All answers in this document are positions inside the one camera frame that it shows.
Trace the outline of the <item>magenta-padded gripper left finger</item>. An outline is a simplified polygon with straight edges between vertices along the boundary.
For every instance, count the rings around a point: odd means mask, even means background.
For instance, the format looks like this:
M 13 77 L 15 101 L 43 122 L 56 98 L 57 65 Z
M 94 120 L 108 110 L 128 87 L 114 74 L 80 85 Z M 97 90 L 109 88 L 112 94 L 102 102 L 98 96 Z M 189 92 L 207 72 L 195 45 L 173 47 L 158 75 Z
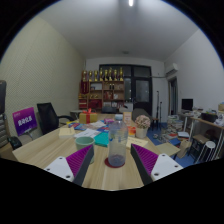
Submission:
M 81 186 L 93 156 L 94 148 L 90 145 L 68 157 L 59 156 L 45 168 L 45 171 Z

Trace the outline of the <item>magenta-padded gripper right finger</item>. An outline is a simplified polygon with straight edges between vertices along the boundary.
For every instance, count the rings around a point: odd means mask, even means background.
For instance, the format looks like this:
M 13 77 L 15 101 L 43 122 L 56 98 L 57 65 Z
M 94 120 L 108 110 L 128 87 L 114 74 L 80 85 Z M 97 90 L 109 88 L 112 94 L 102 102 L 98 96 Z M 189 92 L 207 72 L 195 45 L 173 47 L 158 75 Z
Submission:
M 131 145 L 131 155 L 144 185 L 148 185 L 182 169 L 182 166 L 167 154 L 157 155 L 136 144 Z

